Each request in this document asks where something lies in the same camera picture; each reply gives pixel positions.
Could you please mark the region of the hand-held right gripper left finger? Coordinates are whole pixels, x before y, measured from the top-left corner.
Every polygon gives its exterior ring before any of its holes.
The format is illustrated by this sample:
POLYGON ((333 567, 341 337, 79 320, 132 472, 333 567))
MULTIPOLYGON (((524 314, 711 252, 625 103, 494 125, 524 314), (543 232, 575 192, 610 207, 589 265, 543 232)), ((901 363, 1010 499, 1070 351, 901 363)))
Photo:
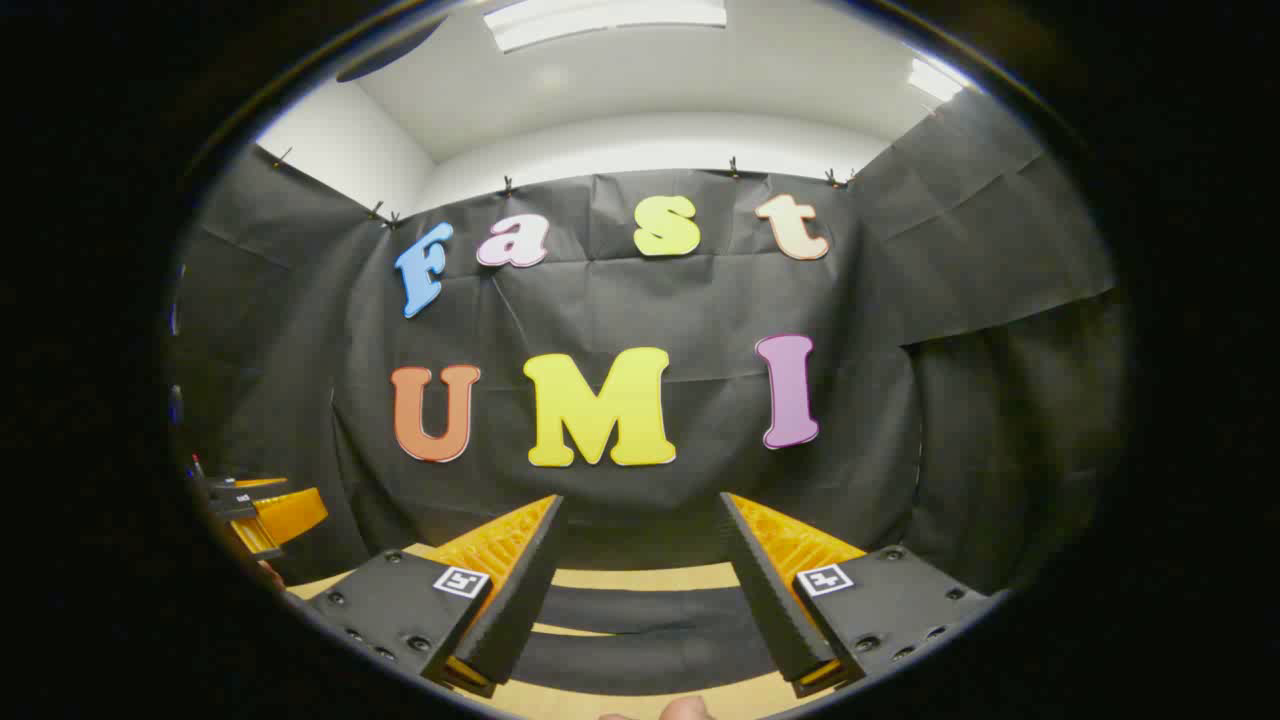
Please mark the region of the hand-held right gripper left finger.
POLYGON ((305 611, 398 673, 489 698, 511 679, 550 589, 563 503, 547 496, 425 556, 388 550, 305 611))

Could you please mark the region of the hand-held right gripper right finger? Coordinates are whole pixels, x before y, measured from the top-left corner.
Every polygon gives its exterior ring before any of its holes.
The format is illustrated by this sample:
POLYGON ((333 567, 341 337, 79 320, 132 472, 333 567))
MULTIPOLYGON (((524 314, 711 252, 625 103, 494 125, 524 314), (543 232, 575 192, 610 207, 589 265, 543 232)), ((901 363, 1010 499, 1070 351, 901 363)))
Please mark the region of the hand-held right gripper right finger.
POLYGON ((901 544, 860 550, 728 492, 719 505, 751 616, 799 698, 895 673, 991 610, 901 544))

